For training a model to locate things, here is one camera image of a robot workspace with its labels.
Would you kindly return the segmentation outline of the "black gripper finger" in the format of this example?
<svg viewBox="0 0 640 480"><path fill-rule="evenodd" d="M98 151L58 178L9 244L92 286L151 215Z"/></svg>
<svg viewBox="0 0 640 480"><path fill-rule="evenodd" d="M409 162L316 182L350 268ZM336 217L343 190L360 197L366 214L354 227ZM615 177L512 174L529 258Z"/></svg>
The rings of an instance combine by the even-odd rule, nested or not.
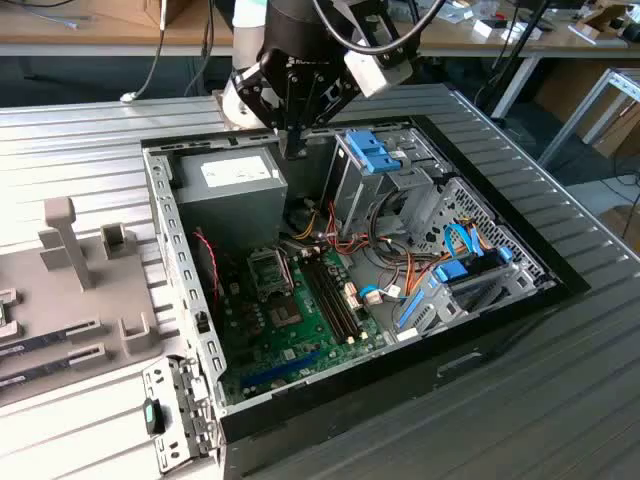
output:
<svg viewBox="0 0 640 480"><path fill-rule="evenodd" d="M266 49L256 64L238 74L234 87L240 100L279 136L281 154L296 156L296 120L290 117L291 100L288 57L279 49Z"/></svg>
<svg viewBox="0 0 640 480"><path fill-rule="evenodd" d="M348 70L341 72L334 82L320 80L316 75L302 111L293 130L293 158L306 155L306 130L324 127L359 93L359 87Z"/></svg>

